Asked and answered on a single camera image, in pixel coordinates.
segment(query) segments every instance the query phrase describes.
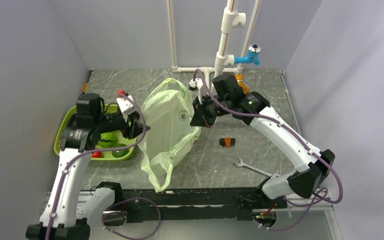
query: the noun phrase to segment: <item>metal wrench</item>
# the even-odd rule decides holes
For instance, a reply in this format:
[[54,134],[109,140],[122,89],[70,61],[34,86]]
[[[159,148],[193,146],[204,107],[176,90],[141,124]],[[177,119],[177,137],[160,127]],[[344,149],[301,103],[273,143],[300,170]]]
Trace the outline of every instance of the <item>metal wrench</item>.
[[254,170],[254,171],[256,171],[257,173],[260,173],[260,174],[262,174],[262,175],[266,175],[267,177],[278,177],[278,176],[279,176],[279,174],[277,174],[277,173],[273,173],[273,174],[272,174],[272,173],[269,173],[269,172],[260,170],[260,169],[254,167],[254,166],[248,165],[248,164],[244,163],[244,161],[242,161],[242,158],[240,158],[240,157],[237,157],[237,159],[239,159],[239,162],[238,162],[238,163],[236,163],[236,162],[234,162],[234,161],[232,162],[232,164],[233,164],[235,167],[237,167],[237,168],[245,167],[245,168],[247,168],[247,169]]

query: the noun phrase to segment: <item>white pvc pipe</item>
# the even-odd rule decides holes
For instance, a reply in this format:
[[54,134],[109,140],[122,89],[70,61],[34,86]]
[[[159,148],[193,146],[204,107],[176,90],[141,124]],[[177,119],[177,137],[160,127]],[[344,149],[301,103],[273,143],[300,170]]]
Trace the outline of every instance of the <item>white pvc pipe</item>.
[[[210,73],[214,73],[215,69],[212,66],[200,66],[200,67],[181,67],[180,72],[181,73],[193,73],[196,69],[201,69],[201,71],[204,71],[205,69],[208,69]],[[240,73],[237,67],[229,67],[229,68],[223,68],[223,73]]]
[[204,76],[205,76],[205,83],[206,83],[206,85],[210,86],[209,87],[210,91],[214,91],[215,92],[216,90],[214,90],[213,83],[210,82],[210,70],[208,68],[204,68]]
[[176,55],[176,39],[175,39],[175,20],[173,15],[173,4],[171,0],[167,0],[167,14],[168,14],[168,29],[170,31],[171,41],[171,56],[173,58],[172,68],[178,67]]
[[[226,14],[228,12],[235,13],[237,11],[237,4],[238,0],[227,0],[226,8],[223,13],[223,19],[226,17]],[[231,22],[225,22],[222,20],[221,22],[221,37],[220,37],[220,44],[218,45],[218,52],[215,56],[215,63],[214,67],[217,69],[214,71],[214,77],[217,77],[220,74],[220,69],[225,65],[224,64],[224,58],[226,57],[226,46],[228,44],[228,38],[229,38],[229,30],[232,29],[233,26],[230,25]]]
[[[246,32],[245,42],[243,43],[242,53],[240,54],[241,57],[245,57],[245,54],[247,54],[248,46],[250,45],[251,36],[253,35],[254,31],[254,25],[257,21],[257,16],[260,11],[260,5],[261,0],[255,0],[254,8],[252,9],[252,15],[251,20],[248,25],[248,31]],[[244,64],[240,63],[237,68],[242,72],[242,69],[244,68]]]
[[222,57],[226,55],[224,51],[225,51],[225,45],[227,45],[228,36],[229,34],[226,34],[224,32],[221,33],[220,44],[218,45],[218,52]]

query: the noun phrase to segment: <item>white wall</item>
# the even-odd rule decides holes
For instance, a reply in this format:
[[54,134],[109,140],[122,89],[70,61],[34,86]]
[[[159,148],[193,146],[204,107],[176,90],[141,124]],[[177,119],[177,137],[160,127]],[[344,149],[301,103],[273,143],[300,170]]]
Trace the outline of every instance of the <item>white wall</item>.
[[303,135],[336,153],[344,239],[384,239],[384,0],[324,0],[286,73]]
[[[88,69],[171,67],[166,0],[50,1]],[[226,2],[173,1],[179,66],[214,65]],[[262,46],[261,68],[286,68],[321,2],[262,1],[251,39]],[[238,11],[247,14],[247,24],[234,29],[229,54],[241,54],[253,7],[253,0],[238,2]]]
[[39,220],[59,123],[88,72],[46,0],[0,0],[0,240]]

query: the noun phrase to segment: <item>tabletop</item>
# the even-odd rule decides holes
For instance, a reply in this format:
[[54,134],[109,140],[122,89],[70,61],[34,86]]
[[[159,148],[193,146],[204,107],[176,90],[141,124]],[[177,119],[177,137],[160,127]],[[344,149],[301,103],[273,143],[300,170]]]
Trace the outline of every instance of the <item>tabletop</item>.
[[[295,121],[278,69],[244,69],[244,83],[259,92],[294,129]],[[187,85],[193,73],[174,73],[171,69],[95,70],[88,93],[97,93],[106,103],[116,100],[116,92],[124,89],[139,107],[163,80],[174,78]],[[234,147],[222,147],[220,138],[235,138]],[[284,174],[293,170],[286,156],[254,128],[231,115],[218,117],[211,128],[202,128],[190,152],[173,169],[170,189],[256,187],[266,177],[252,170],[235,167],[240,157],[246,164],[269,173]],[[136,147],[125,161],[91,161],[82,182],[88,190],[100,182],[121,183],[124,189],[152,189],[148,175],[141,170],[143,153]],[[163,184],[165,176],[160,178]]]

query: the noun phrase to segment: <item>water tap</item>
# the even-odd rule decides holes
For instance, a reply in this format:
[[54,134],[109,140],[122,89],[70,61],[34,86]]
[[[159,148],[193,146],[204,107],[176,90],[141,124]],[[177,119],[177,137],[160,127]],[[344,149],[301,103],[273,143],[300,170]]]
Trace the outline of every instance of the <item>water tap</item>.
[[260,65],[260,58],[258,54],[261,51],[261,47],[257,44],[251,44],[248,47],[248,54],[244,57],[235,56],[234,64],[254,64],[256,66]]

